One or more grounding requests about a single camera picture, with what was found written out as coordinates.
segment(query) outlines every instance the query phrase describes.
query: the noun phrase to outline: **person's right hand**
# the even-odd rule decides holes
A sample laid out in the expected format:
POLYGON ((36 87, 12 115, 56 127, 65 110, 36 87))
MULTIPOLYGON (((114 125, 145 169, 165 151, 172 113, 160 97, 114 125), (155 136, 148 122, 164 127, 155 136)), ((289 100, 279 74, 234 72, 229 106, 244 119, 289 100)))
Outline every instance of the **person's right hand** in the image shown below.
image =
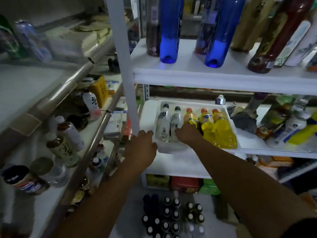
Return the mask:
POLYGON ((196 128, 196 125, 190 124, 189 122, 185 122, 181 128, 177 128, 175 134, 180 142, 188 144, 189 146, 193 142, 203 138, 196 128))

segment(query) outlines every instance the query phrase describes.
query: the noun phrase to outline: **yellow drink bottle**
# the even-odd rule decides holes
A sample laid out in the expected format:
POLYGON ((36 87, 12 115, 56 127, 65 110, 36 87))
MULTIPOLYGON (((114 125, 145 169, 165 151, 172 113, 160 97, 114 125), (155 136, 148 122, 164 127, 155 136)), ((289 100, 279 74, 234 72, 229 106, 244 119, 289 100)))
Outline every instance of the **yellow drink bottle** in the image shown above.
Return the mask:
POLYGON ((237 148, 237 138, 232 132, 226 116, 217 109, 212 110, 212 118, 215 122, 214 129, 219 137, 220 148, 237 148))
POLYGON ((317 124, 307 125, 305 128, 294 134, 287 141, 291 144, 301 144, 308 140, 311 136, 313 136, 317 132, 317 124))
POLYGON ((208 113, 207 109, 203 108, 201 110, 199 122, 201 124, 201 129, 204 132, 204 139, 214 146, 219 147, 216 132, 214 130, 214 121, 210 113, 208 113))
POLYGON ((186 109, 186 114, 184 116, 184 123, 185 122, 189 122, 190 124, 195 124, 197 128, 197 119, 191 108, 186 109))

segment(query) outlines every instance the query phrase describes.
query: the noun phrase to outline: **white floor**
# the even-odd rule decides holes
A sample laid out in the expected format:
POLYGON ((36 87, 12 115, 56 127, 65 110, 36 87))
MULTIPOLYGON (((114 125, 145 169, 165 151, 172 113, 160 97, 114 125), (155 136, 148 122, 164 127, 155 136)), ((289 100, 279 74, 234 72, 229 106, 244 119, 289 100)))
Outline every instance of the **white floor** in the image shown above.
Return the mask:
MULTIPOLYGON (((121 210, 118 220, 110 234, 110 238, 137 238, 149 237, 146 234, 145 227, 142 225, 141 218, 143 211, 143 196, 157 193, 160 199, 165 196, 171 198, 179 195, 180 202, 185 205, 187 202, 200 203, 203 206, 202 214, 205 217, 203 226, 205 228, 205 237, 210 238, 236 238, 236 228, 233 225, 223 223, 217 220, 214 214, 212 198, 209 195, 201 194, 178 194, 178 192, 163 191, 156 189, 144 189, 141 181, 130 191, 128 199, 121 210)), ((183 232, 182 220, 180 221, 180 237, 187 237, 183 232)))

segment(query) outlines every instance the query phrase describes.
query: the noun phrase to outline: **white foam box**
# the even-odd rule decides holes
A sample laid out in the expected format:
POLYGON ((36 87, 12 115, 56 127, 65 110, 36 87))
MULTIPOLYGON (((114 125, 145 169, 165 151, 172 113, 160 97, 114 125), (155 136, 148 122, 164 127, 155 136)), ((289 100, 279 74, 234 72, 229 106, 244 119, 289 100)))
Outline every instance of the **white foam box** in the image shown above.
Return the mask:
MULTIPOLYGON (((233 121, 230 119, 225 105, 186 102, 186 101, 174 101, 174 100, 148 100, 144 103, 143 112, 142 112, 141 121, 140 121, 140 130, 142 129, 145 131, 152 130, 154 132, 153 142, 157 143, 158 152, 160 153, 173 154, 175 152, 193 152, 193 150, 184 143, 163 142, 158 139, 158 134, 157 134, 158 116, 164 104, 169 105, 169 111, 171 115, 175 113, 176 106, 180 107, 181 114, 183 116, 186 114, 186 109, 191 108, 193 110, 193 113, 196 115, 197 119, 201 115, 202 108, 206 108, 209 113, 212 113, 213 109, 218 109, 229 120, 233 133, 235 135, 237 133, 236 127, 233 121)), ((240 148, 240 144, 238 140, 237 140, 237 143, 238 143, 237 149, 224 149, 224 150, 230 153, 235 153, 240 148)))

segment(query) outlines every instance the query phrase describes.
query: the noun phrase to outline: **shelf post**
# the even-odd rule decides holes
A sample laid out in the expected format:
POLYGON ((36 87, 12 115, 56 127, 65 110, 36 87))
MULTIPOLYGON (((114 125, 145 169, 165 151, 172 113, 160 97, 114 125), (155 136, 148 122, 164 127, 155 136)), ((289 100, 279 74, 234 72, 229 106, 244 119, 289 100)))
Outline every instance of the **shelf post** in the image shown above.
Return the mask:
POLYGON ((134 77, 130 60, 129 40, 125 24, 123 0, 103 0, 108 7, 113 40, 116 47, 122 84, 125 92, 126 104, 129 110, 131 128, 134 135, 137 135, 139 116, 134 91, 134 77))

